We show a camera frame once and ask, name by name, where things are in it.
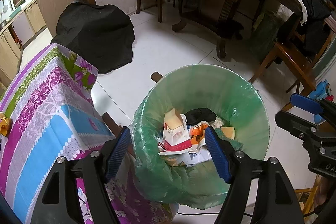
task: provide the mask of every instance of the black cable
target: black cable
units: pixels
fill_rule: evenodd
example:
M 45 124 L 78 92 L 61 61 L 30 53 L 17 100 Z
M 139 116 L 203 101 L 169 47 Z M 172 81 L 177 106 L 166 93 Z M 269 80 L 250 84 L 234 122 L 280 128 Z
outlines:
M 310 213 L 307 213 L 307 214 L 303 215 L 303 217 L 311 216 L 311 215 L 313 215 L 314 213 L 315 213 L 315 211 L 312 211 L 312 212 L 310 212 Z
M 217 215 L 219 213 L 201 213 L 201 214 L 183 214 L 183 213 L 179 213 L 177 212 L 179 215 L 184 215 L 184 216 L 200 216 L 200 215 Z

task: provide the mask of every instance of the plastic bag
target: plastic bag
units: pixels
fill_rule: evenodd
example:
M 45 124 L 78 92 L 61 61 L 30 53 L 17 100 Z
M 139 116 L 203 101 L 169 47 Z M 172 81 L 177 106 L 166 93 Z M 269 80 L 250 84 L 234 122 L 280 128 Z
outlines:
M 135 172 L 150 200 L 206 209 L 225 200 L 229 189 L 213 161 L 171 167 L 158 155 L 156 136 L 164 115 L 207 107 L 234 126 L 236 140 L 251 158 L 263 160 L 269 141 L 266 109 L 256 89 L 236 73 L 215 65 L 189 65 L 163 77 L 138 107 L 131 125 Z

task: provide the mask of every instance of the kitchen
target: kitchen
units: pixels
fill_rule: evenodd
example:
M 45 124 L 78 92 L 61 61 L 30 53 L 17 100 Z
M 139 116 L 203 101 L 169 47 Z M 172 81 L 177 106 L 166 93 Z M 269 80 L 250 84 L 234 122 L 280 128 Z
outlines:
M 58 17 L 73 1 L 78 0 L 0 1 L 0 94 L 29 61 L 22 59 L 23 49 L 42 35 L 48 39 L 40 39 L 41 49 L 46 41 L 49 44 L 56 36 Z

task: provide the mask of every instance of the yellow object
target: yellow object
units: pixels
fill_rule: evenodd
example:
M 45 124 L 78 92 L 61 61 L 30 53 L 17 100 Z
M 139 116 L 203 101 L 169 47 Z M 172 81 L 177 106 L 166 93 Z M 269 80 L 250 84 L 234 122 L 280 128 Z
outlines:
M 9 119 L 0 111 L 0 134 L 7 137 L 12 126 L 12 119 Z
M 183 125 L 181 114 L 175 108 L 165 114 L 164 121 L 171 130 Z
M 234 127 L 222 127 L 221 131 L 224 133 L 226 138 L 231 140 L 235 139 L 235 128 Z

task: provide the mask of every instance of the blue stripe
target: blue stripe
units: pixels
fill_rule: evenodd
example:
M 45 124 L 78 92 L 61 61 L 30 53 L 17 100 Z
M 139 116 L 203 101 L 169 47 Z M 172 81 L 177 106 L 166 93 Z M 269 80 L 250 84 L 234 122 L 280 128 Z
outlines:
M 69 106 L 71 111 L 71 121 L 73 126 L 75 127 L 76 131 L 81 133 L 89 133 L 89 134 L 99 134 L 99 135 L 111 135 L 110 130 L 107 128 L 105 123 L 99 121 L 98 119 L 94 118 L 93 116 L 89 116 L 84 112 L 76 109 L 73 106 Z M 95 130 L 92 125 L 90 124 L 89 119 L 94 122 L 97 126 L 98 131 Z
M 61 106 L 61 109 L 68 113 L 66 105 Z M 54 115 L 49 125 L 30 153 L 17 184 L 13 210 L 23 223 L 42 178 L 72 135 L 71 130 L 59 115 Z

